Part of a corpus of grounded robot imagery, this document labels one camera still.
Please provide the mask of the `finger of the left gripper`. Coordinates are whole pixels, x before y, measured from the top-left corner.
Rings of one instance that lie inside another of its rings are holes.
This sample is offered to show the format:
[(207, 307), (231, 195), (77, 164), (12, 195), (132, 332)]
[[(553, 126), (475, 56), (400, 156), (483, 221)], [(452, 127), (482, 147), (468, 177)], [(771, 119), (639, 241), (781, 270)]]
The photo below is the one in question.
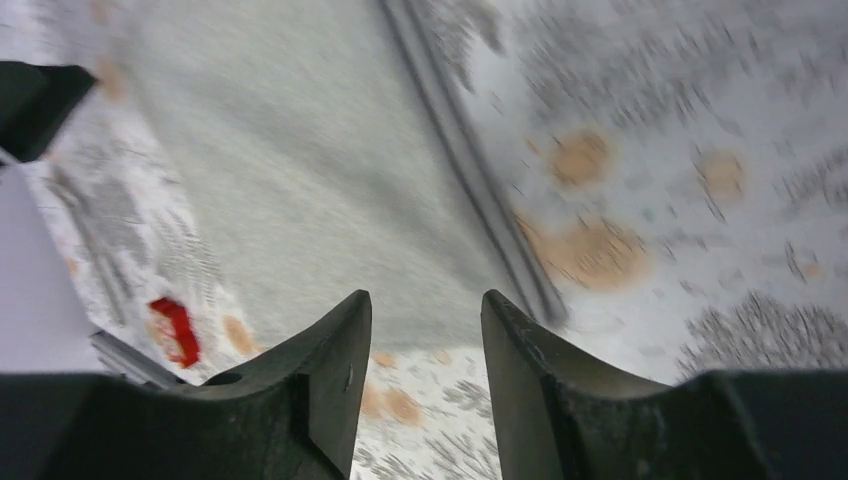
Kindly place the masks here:
[(1, 149), (21, 163), (40, 158), (96, 85), (77, 65), (1, 62)]

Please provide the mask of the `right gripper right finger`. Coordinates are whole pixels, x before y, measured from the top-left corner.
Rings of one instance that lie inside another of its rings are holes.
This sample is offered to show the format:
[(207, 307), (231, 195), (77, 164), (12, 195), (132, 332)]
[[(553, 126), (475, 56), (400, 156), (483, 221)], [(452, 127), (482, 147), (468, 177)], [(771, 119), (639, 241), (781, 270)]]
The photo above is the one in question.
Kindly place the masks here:
[(481, 327), (506, 479), (843, 479), (847, 374), (718, 370), (666, 386), (485, 293)]

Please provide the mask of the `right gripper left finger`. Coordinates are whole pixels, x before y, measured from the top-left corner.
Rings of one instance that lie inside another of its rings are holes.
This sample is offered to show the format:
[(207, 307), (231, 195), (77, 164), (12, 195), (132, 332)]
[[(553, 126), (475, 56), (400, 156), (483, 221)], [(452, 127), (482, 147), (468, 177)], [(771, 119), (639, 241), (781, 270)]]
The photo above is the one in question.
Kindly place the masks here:
[(372, 326), (353, 292), (312, 326), (201, 386), (5, 374), (5, 479), (346, 479)]

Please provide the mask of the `grey cloth napkin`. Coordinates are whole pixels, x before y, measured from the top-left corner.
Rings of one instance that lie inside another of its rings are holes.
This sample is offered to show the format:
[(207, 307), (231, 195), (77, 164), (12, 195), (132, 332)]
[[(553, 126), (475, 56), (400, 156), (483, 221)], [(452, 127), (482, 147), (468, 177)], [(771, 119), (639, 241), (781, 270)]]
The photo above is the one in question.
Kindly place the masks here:
[(122, 61), (201, 234), (277, 339), (354, 290), (376, 351), (477, 346), (491, 289), (559, 331), (378, 1), (142, 1)]

